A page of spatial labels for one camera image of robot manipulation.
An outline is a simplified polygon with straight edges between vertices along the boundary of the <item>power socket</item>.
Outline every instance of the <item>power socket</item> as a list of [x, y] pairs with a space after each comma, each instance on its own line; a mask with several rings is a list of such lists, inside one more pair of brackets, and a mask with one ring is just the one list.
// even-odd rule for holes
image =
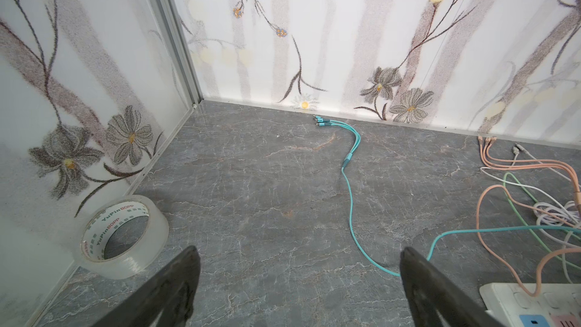
[[480, 288], [480, 295], [506, 327], [581, 327], [580, 284], [543, 284], [541, 294], [530, 297], [516, 283], [491, 283]]
[[580, 327], [577, 318], [572, 314], [552, 315], [551, 318], [556, 327]]
[[551, 327], [540, 314], [521, 314], [519, 317], [525, 327]]

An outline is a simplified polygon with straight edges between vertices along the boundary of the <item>yellow flower center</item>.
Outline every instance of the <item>yellow flower center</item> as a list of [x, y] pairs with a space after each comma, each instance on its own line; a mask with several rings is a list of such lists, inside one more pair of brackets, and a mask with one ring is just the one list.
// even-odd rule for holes
[[72, 158], [67, 158], [67, 159], [63, 160], [63, 164], [69, 170], [73, 170], [75, 168], [74, 160]]

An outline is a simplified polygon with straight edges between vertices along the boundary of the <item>tape label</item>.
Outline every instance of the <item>tape label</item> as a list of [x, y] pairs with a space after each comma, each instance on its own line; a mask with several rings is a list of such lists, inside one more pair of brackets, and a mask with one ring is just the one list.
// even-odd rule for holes
[[81, 241], [84, 256], [93, 261], [105, 260], [105, 245], [113, 233], [122, 224], [139, 216], [149, 217], [149, 211], [144, 204], [136, 201], [120, 202], [95, 215]]

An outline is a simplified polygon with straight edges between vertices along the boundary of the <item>cable connector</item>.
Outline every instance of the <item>cable connector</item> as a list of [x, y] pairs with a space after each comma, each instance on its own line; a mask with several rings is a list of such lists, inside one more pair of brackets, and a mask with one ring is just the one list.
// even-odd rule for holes
[[581, 192], [574, 192], [573, 193], [573, 200], [575, 201], [575, 205], [577, 206], [577, 209], [579, 209], [581, 207]]
[[345, 168], [347, 166], [347, 164], [349, 164], [349, 161], [351, 161], [352, 156], [353, 156], [353, 153], [347, 154], [347, 156], [345, 157], [345, 160], [343, 161], [342, 168]]
[[313, 115], [313, 117], [315, 118], [315, 121], [316, 122], [319, 122], [319, 123], [321, 123], [321, 122], [330, 122], [330, 120], [323, 119], [319, 115]]

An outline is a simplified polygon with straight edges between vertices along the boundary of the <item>green cable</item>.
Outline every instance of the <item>green cable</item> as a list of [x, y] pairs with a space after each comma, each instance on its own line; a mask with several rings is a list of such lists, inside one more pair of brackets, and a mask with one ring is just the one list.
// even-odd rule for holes
[[[518, 183], [519, 185], [522, 185], [522, 183], [521, 183], [521, 182], [520, 182], [520, 181], [519, 181], [519, 180], [518, 180], [518, 179], [515, 177], [515, 175], [514, 175], [514, 174], [512, 174], [511, 172], [506, 172], [506, 173], [504, 174], [504, 177], [503, 177], [503, 181], [504, 181], [504, 182], [503, 182], [503, 186], [505, 186], [505, 187], [506, 187], [506, 185], [507, 185], [507, 184], [506, 184], [507, 176], [511, 176], [511, 177], [514, 179], [514, 181], [515, 181], [516, 183]], [[538, 200], [537, 200], [536, 198], [534, 198], [534, 196], [531, 194], [531, 192], [529, 192], [529, 190], [527, 190], [527, 188], [526, 188], [526, 187], [520, 186], [520, 188], [521, 188], [523, 191], [525, 191], [525, 192], [526, 192], [526, 193], [529, 195], [529, 197], [530, 197], [530, 198], [531, 198], [531, 199], [532, 199], [532, 200], [533, 200], [535, 203], [537, 203], [537, 202], [538, 202]], [[520, 219], [520, 221], [522, 222], [522, 224], [523, 224], [523, 225], [525, 225], [525, 226], [528, 226], [528, 223], [525, 221], [525, 219], [523, 219], [523, 218], [522, 218], [522, 216], [521, 216], [521, 215], [520, 215], [520, 213], [518, 212], [517, 208], [514, 206], [514, 203], [512, 203], [512, 200], [511, 200], [511, 199], [510, 199], [508, 196], [507, 196], [507, 201], [508, 201], [508, 203], [510, 203], [510, 207], [512, 207], [512, 211], [514, 211], [514, 213], [515, 213], [515, 214], [518, 216], [518, 218]], [[549, 253], [553, 252], [551, 249], [549, 249], [549, 247], [547, 246], [547, 244], [545, 244], [545, 243], [544, 243], [544, 242], [541, 240], [541, 238], [540, 238], [540, 237], [539, 237], [539, 236], [538, 236], [538, 235], [537, 235], [537, 234], [536, 234], [536, 233], [535, 233], [533, 230], [529, 230], [529, 231], [530, 231], [530, 233], [531, 233], [531, 234], [534, 236], [534, 238], [535, 238], [535, 239], [537, 239], [537, 241], [538, 241], [538, 242], [541, 244], [541, 246], [542, 246], [542, 247], [543, 247], [545, 250], [547, 250]], [[574, 267], [575, 269], [581, 270], [581, 267], [579, 267], [579, 266], [577, 266], [577, 265], [575, 265], [575, 264], [573, 264], [573, 263], [570, 263], [570, 262], [568, 262], [568, 261], [566, 261], [566, 263], [567, 263], [567, 265], [569, 265], [569, 266], [572, 266], [572, 267]]]
[[[349, 230], [351, 231], [351, 236], [353, 237], [353, 241], [355, 241], [355, 244], [357, 245], [357, 248], [359, 249], [359, 251], [361, 251], [363, 253], [363, 256], [365, 258], [367, 258], [367, 260], [369, 262], [371, 262], [371, 264], [375, 265], [377, 268], [379, 268], [381, 271], [384, 271], [386, 273], [389, 273], [393, 276], [399, 276], [401, 277], [402, 275], [399, 273], [396, 273], [394, 271], [391, 271], [389, 269], [386, 269], [384, 267], [382, 267], [381, 265], [377, 264], [372, 258], [369, 257], [369, 255], [367, 255], [367, 253], [365, 252], [365, 250], [363, 250], [363, 248], [361, 247], [361, 245], [359, 245], [359, 241], [357, 241], [357, 237], [355, 236], [355, 233], [353, 232], [353, 194], [351, 192], [351, 185], [349, 185], [349, 179], [347, 179], [347, 176], [345, 175], [345, 171], [343, 170], [343, 168], [341, 168], [341, 173], [343, 174], [343, 177], [345, 177], [345, 181], [347, 182], [347, 189], [349, 190], [349, 199], [351, 200], [351, 207], [349, 208]], [[434, 253], [434, 250], [436, 248], [436, 243], [444, 236], [446, 235], [451, 235], [454, 233], [477, 233], [477, 232], [504, 232], [504, 231], [518, 231], [518, 230], [540, 230], [540, 229], [544, 229], [544, 230], [563, 230], [563, 231], [567, 231], [567, 232], [576, 232], [576, 233], [581, 233], [580, 229], [573, 229], [570, 227], [564, 227], [564, 226], [548, 226], [548, 225], [541, 225], [541, 226], [511, 226], [511, 227], [507, 227], [507, 228], [496, 228], [496, 229], [472, 229], [472, 230], [451, 230], [451, 231], [446, 231], [441, 233], [440, 235], [436, 236], [436, 238], [434, 239], [434, 241], [432, 242], [432, 246], [430, 247], [430, 251], [428, 252], [428, 257], [426, 258], [428, 261], [432, 258], [432, 255]]]
[[[339, 122], [339, 121], [335, 121], [335, 120], [331, 120], [331, 125], [335, 125], [338, 127], [342, 127], [344, 129], [347, 129], [349, 131], [351, 131], [353, 134], [355, 134], [356, 137], [356, 141], [355, 144], [353, 145], [353, 148], [351, 150], [351, 153], [353, 151], [355, 151], [355, 149], [357, 149], [357, 147], [359, 147], [359, 143], [361, 141], [361, 136], [359, 135], [359, 133], [355, 130], [355, 128], [351, 127], [349, 124], [345, 124], [343, 122]], [[351, 236], [353, 238], [353, 241], [355, 241], [355, 244], [357, 245], [357, 248], [359, 249], [359, 251], [361, 251], [361, 253], [363, 253], [363, 256], [365, 256], [365, 258], [367, 258], [367, 260], [373, 264], [374, 266], [376, 266], [378, 269], [380, 269], [381, 271], [384, 271], [388, 274], [391, 274], [393, 276], [398, 276], [401, 277], [401, 274], [396, 273], [394, 271], [391, 271], [389, 269], [386, 269], [384, 267], [382, 267], [381, 265], [377, 264], [372, 258], [369, 257], [369, 255], [367, 255], [367, 253], [365, 252], [365, 250], [363, 250], [363, 248], [361, 247], [361, 245], [359, 244], [359, 241], [357, 241], [357, 237], [355, 236], [355, 232], [353, 231], [353, 193], [351, 191], [351, 185], [349, 184], [349, 179], [347, 178], [347, 175], [345, 174], [345, 167], [341, 167], [341, 174], [343, 175], [343, 177], [345, 178], [345, 182], [347, 183], [347, 189], [349, 190], [349, 200], [350, 200], [350, 207], [349, 207], [349, 230], [351, 231]], [[528, 190], [525, 189], [525, 191], [527, 192], [527, 194], [534, 199], [533, 195], [531, 193], [528, 192]], [[514, 205], [511, 203], [513, 210], [515, 210], [515, 212], [517, 213], [517, 215], [519, 216], [519, 218], [521, 219], [522, 222], [525, 223], [525, 226], [511, 226], [511, 227], [506, 227], [506, 228], [495, 228], [495, 229], [472, 229], [472, 230], [451, 230], [451, 231], [446, 231], [444, 233], [441, 233], [440, 235], [438, 235], [434, 241], [432, 242], [432, 246], [430, 247], [430, 251], [428, 253], [428, 257], [426, 258], [428, 261], [432, 258], [432, 255], [434, 253], [435, 247], [436, 247], [436, 243], [444, 236], [446, 235], [451, 235], [451, 234], [456, 234], [456, 233], [478, 233], [478, 232], [504, 232], [504, 231], [518, 231], [518, 230], [529, 230], [530, 232], [533, 233], [533, 235], [535, 237], [537, 237], [537, 239], [542, 243], [542, 241], [538, 238], [538, 236], [533, 232], [533, 230], [540, 230], [540, 229], [545, 229], [545, 230], [562, 230], [562, 231], [566, 231], [566, 232], [573, 232], [573, 233], [581, 233], [581, 229], [573, 229], [573, 228], [569, 228], [569, 227], [564, 227], [564, 226], [549, 226], [549, 225], [534, 225], [534, 226], [529, 226], [527, 225], [527, 223], [522, 219], [522, 217], [520, 216], [520, 214], [518, 213], [518, 211], [516, 211], [516, 208], [514, 208]]]

